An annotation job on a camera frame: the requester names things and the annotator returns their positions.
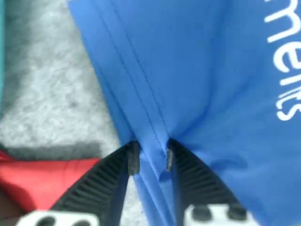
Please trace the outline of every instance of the red object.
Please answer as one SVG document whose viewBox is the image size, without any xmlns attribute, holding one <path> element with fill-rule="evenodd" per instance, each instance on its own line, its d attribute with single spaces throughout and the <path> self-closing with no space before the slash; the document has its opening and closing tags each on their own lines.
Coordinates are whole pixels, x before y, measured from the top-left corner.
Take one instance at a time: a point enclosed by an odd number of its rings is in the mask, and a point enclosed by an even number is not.
<svg viewBox="0 0 301 226">
<path fill-rule="evenodd" d="M 0 150 L 0 188 L 26 212 L 48 210 L 98 161 L 17 161 Z"/>
</svg>

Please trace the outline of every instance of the white plastic piece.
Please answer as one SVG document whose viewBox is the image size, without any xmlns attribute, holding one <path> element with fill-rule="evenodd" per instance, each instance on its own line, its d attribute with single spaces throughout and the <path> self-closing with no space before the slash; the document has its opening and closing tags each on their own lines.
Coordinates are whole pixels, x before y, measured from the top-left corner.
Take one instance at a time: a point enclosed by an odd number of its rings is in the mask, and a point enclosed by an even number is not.
<svg viewBox="0 0 301 226">
<path fill-rule="evenodd" d="M 192 218 L 193 206 L 189 206 L 185 211 L 184 226 L 259 226 L 251 213 L 247 214 L 246 221 L 235 221 L 227 217 L 227 205 L 209 205 L 212 220 L 208 222 L 198 222 Z"/>
<path fill-rule="evenodd" d="M 98 218 L 89 213 L 60 212 L 60 211 L 34 211 L 18 221 L 16 226 L 38 226 L 42 219 L 54 218 L 54 226 L 74 226 L 80 221 L 89 222 L 89 226 L 100 226 Z"/>
</svg>

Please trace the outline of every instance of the gray carpet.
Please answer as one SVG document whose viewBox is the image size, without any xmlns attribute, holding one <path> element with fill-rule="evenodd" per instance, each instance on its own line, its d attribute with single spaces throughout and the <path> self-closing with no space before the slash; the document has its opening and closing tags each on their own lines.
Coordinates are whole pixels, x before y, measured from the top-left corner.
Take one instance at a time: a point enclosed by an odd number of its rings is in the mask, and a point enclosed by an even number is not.
<svg viewBox="0 0 301 226">
<path fill-rule="evenodd" d="M 7 0 L 0 142 L 19 159 L 105 157 L 119 147 L 64 0 Z M 145 226 L 130 180 L 122 226 Z"/>
</svg>

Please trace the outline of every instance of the black plastic ridge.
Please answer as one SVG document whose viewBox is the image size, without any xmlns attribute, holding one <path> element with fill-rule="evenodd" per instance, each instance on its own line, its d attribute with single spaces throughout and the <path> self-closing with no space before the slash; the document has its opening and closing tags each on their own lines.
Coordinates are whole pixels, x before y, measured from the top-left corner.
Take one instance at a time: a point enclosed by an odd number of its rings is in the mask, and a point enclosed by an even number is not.
<svg viewBox="0 0 301 226">
<path fill-rule="evenodd" d="M 137 145 L 130 142 L 101 159 L 51 210 L 92 213 L 98 216 L 101 226 L 118 226 L 129 178 L 128 152 L 132 156 L 134 151 L 139 152 Z M 139 172 L 136 164 L 132 172 L 137 170 Z"/>
<path fill-rule="evenodd" d="M 230 206 L 228 216 L 231 219 L 246 218 L 246 211 L 239 205 L 230 189 L 222 180 L 195 154 L 185 148 L 176 140 L 170 139 L 167 145 L 167 171 L 172 172 L 175 211 L 177 212 L 177 226 L 183 225 L 183 212 L 189 205 L 202 207 L 207 210 L 209 204 L 227 204 Z M 234 214 L 231 206 L 240 206 L 241 210 L 236 211 L 239 217 Z"/>
</svg>

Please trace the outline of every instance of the blue fabric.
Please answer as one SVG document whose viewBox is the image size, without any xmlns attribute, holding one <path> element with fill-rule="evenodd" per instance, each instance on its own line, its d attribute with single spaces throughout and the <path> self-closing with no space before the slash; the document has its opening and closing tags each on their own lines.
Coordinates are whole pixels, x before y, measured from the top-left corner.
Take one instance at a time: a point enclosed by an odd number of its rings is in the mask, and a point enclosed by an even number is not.
<svg viewBox="0 0 301 226">
<path fill-rule="evenodd" d="M 166 143 L 208 164 L 263 226 L 301 222 L 298 0 L 72 0 L 151 226 L 175 225 Z"/>
</svg>

